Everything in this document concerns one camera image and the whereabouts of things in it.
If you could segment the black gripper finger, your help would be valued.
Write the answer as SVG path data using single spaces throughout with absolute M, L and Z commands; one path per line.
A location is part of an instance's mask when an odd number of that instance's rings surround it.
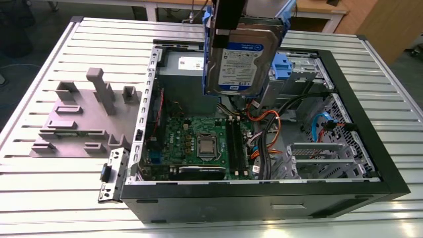
M 229 32 L 237 27 L 245 0 L 212 1 L 212 48 L 227 47 Z

